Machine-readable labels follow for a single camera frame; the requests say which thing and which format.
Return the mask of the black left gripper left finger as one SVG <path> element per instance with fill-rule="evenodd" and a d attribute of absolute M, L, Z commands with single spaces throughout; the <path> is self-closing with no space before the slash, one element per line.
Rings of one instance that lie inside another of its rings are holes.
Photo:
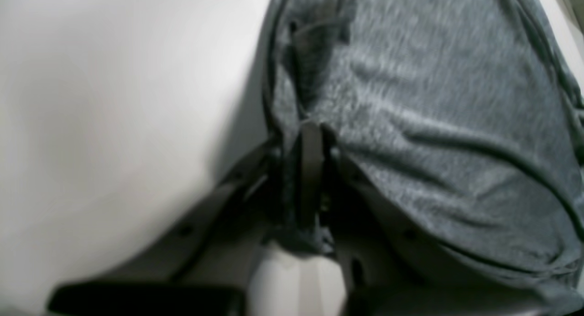
<path fill-rule="evenodd" d="M 281 147 L 244 156 L 202 201 L 133 258 L 59 285 L 48 311 L 62 316 L 244 316 L 260 244 L 277 224 Z"/>

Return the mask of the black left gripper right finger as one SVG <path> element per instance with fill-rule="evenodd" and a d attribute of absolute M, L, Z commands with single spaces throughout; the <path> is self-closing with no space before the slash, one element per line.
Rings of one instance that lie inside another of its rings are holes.
<path fill-rule="evenodd" d="M 546 316 L 538 293 L 490 280 L 453 258 L 388 201 L 330 128 L 299 132 L 299 225 L 326 228 L 341 266 L 343 316 Z"/>

